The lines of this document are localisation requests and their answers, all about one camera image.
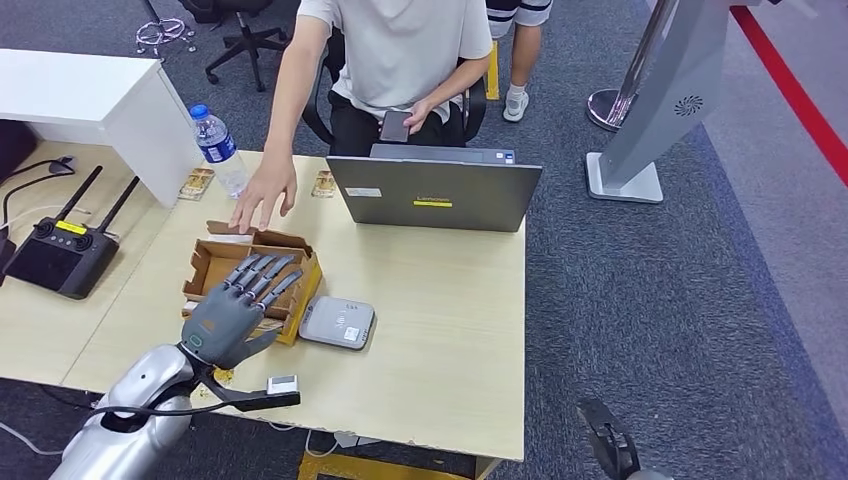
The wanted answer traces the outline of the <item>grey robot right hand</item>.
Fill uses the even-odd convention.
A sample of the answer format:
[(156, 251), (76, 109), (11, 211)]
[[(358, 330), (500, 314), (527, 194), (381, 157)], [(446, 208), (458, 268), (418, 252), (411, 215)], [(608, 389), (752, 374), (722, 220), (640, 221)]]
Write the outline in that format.
[(577, 410), (588, 427), (592, 453), (608, 478), (629, 479), (641, 470), (629, 429), (597, 398), (581, 399)]

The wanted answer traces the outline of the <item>person's left hand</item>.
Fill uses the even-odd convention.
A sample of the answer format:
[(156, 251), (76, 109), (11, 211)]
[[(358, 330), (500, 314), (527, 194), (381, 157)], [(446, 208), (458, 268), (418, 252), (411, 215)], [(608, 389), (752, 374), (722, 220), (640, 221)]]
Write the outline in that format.
[(409, 116), (403, 122), (409, 135), (416, 134), (421, 130), (433, 108), (433, 102), (429, 98), (423, 98), (411, 107)]

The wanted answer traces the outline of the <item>person's right hand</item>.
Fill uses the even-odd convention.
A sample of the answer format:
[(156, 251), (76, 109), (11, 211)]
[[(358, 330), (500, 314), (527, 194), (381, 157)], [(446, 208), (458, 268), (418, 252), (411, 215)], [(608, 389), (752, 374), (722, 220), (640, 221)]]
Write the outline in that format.
[(257, 228), (266, 230), (275, 205), (282, 199), (279, 215), (285, 216), (294, 206), (297, 174), (290, 152), (265, 152), (258, 169), (239, 196), (228, 226), (246, 233), (259, 210)]

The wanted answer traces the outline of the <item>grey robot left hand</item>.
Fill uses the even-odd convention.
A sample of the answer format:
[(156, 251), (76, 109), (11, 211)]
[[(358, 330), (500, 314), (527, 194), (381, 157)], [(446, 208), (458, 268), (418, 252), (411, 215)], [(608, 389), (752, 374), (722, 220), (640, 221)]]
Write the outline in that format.
[(267, 310), (301, 278), (300, 269), (281, 275), (294, 260), (292, 254), (252, 254), (242, 260), (194, 308), (182, 328), (180, 346), (198, 360), (224, 370), (269, 347), (281, 326), (251, 335)]

